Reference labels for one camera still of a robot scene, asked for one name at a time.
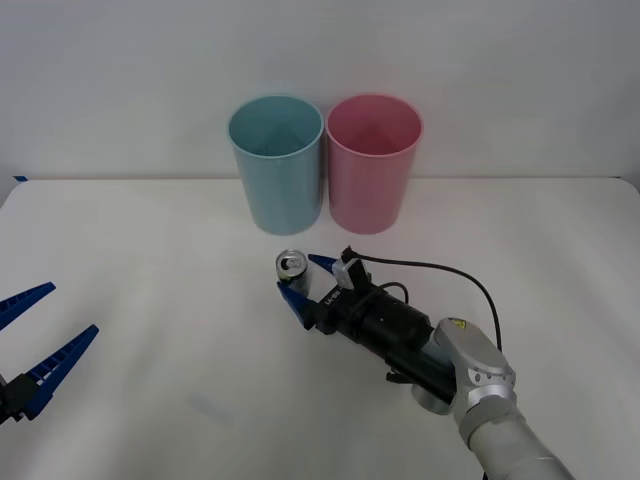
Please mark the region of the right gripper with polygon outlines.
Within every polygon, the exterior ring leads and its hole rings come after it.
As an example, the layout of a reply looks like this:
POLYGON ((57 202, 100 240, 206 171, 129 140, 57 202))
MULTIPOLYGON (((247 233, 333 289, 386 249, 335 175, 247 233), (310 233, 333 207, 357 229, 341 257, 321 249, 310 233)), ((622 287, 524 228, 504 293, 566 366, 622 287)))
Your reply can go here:
MULTIPOLYGON (((335 258, 317 254, 308 254, 307 258, 328 273, 333 272, 335 258)), ((340 333, 357 344, 381 343, 380 320, 374 308, 381 296, 378 286, 369 284, 363 290, 336 286, 319 303, 282 282, 277 287, 304 329, 316 326, 325 335, 340 333)))

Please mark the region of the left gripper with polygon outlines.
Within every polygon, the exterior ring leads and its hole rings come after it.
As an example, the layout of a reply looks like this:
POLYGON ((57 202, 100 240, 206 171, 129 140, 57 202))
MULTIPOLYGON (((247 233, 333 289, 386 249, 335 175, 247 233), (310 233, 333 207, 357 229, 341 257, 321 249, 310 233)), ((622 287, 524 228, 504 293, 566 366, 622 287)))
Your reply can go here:
MULTIPOLYGON (((56 289, 47 282, 0 301, 0 329, 6 328, 24 312, 56 289)), ((71 369, 99 333, 90 325, 45 360, 11 381, 1 377, 1 423, 9 419, 33 420, 53 398, 71 369)))

